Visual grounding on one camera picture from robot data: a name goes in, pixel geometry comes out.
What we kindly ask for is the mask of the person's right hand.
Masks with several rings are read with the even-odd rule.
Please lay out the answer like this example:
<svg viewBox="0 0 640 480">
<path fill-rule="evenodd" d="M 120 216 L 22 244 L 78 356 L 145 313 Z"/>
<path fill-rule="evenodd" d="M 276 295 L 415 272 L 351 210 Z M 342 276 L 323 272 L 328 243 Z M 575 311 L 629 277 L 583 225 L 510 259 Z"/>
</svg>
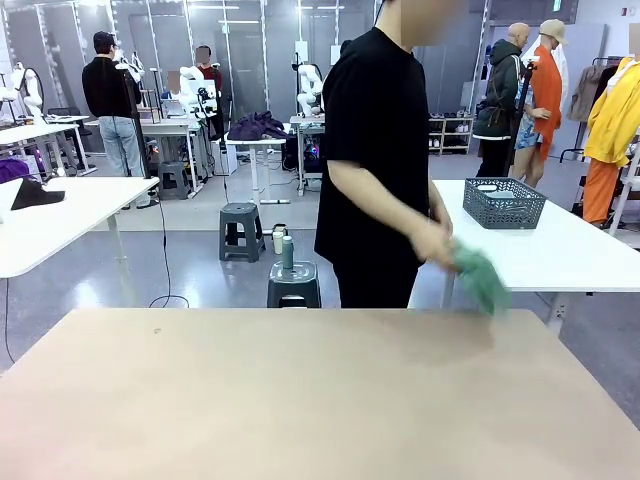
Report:
<svg viewBox="0 0 640 480">
<path fill-rule="evenodd" d="M 410 241 L 416 256 L 423 262 L 441 266 L 452 263 L 452 247 L 447 232 L 432 221 L 422 222 L 411 234 Z"/>
</svg>

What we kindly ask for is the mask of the person's left hand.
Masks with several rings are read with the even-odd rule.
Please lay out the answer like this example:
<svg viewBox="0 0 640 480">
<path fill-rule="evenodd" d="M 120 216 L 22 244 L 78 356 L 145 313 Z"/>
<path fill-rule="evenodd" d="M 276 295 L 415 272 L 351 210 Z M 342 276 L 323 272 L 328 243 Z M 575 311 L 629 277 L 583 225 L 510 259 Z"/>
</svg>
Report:
<svg viewBox="0 0 640 480">
<path fill-rule="evenodd" d="M 447 232 L 447 235 L 451 236 L 453 233 L 453 224 L 452 224 L 450 215 L 448 213 L 448 210 L 442 200 L 434 202 L 431 205 L 431 213 L 433 215 L 433 218 Z"/>
</svg>

